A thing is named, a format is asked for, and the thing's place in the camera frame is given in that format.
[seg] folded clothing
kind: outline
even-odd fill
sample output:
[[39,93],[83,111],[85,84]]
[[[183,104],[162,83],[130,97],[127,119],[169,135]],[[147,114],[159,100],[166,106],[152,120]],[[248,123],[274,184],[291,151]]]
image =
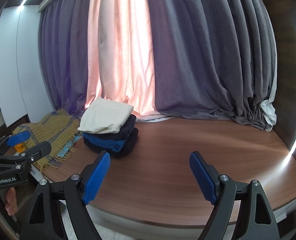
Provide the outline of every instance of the folded clothing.
[[126,120],[124,125],[120,128],[120,131],[118,133],[105,133],[105,134],[94,134],[94,133],[88,133],[92,136],[95,136],[96,138],[102,139],[102,140],[126,140],[132,130],[134,129],[134,124],[136,122],[137,117],[134,114],[131,114],[129,118]]
[[93,152],[100,153],[101,151],[107,151],[111,156],[116,158],[121,158],[123,156],[128,155],[133,150],[137,140],[138,140],[138,133],[139,130],[134,128],[130,133],[128,139],[126,140],[122,150],[120,152],[115,152],[109,148],[100,147],[97,145],[92,144],[88,139],[83,138],[84,144]]
[[132,110],[131,105],[97,98],[84,112],[78,130],[96,134],[118,133]]
[[122,147],[124,146],[124,143],[126,142],[126,140],[119,140],[119,141],[102,140],[100,138],[97,138],[94,134],[86,133],[86,132],[82,133],[82,136],[92,144],[95,144],[103,148],[109,148],[115,152],[120,152]]

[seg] finger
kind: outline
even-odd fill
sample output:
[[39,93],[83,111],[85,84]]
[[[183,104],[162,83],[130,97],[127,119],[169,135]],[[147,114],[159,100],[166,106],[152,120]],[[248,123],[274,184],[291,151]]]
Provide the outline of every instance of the finger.
[[9,216],[13,216],[18,211],[18,206],[16,204],[16,200],[11,203],[7,203],[5,205],[5,208],[9,214]]
[[15,200],[15,189],[14,187],[11,187],[6,192],[6,202],[12,203],[14,200]]

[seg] wooden tabletop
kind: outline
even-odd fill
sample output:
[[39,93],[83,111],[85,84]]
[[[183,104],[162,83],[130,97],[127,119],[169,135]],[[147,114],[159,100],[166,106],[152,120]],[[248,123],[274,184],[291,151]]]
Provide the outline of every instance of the wooden tabletop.
[[[91,205],[105,212],[144,223],[202,227],[213,206],[207,202],[189,168],[189,155],[198,150],[220,174],[263,185],[273,209],[296,198],[296,161],[273,132],[229,121],[169,119],[137,123],[139,140],[133,152],[112,159],[110,169]],[[96,159],[83,143],[58,168],[47,168],[52,181],[66,180]],[[237,210],[231,221],[236,221]]]

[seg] metal screw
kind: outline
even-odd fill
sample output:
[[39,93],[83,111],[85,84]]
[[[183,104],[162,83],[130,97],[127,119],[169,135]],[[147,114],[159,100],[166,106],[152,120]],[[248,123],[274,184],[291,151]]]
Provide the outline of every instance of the metal screw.
[[42,179],[42,180],[40,180],[40,185],[46,185],[46,183],[47,183],[47,180],[46,179]]
[[253,180],[253,184],[254,184],[255,186],[259,186],[259,185],[260,185],[259,181],[256,180],[256,179]]
[[223,181],[227,181],[227,180],[229,180],[229,177],[227,175],[221,175],[220,179]]
[[80,178],[80,175],[79,174],[73,174],[72,176],[71,176],[71,179],[72,180],[78,180]]

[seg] blue gripper pad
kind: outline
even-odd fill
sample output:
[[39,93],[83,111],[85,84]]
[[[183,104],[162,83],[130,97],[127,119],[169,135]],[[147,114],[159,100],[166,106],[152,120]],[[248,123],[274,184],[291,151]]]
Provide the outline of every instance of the blue gripper pad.
[[84,194],[82,202],[84,205],[88,205],[91,200],[94,200],[98,190],[101,186],[103,179],[105,178],[107,171],[110,167],[110,154],[104,153],[102,159],[99,161],[84,187]]
[[19,143],[22,143],[26,140],[29,140],[30,138],[30,133],[28,131],[23,131],[21,133],[12,135],[8,141],[6,142],[6,144],[10,147],[13,147],[14,145],[17,145]]
[[216,186],[194,152],[190,154],[189,164],[205,199],[216,205],[218,202]]

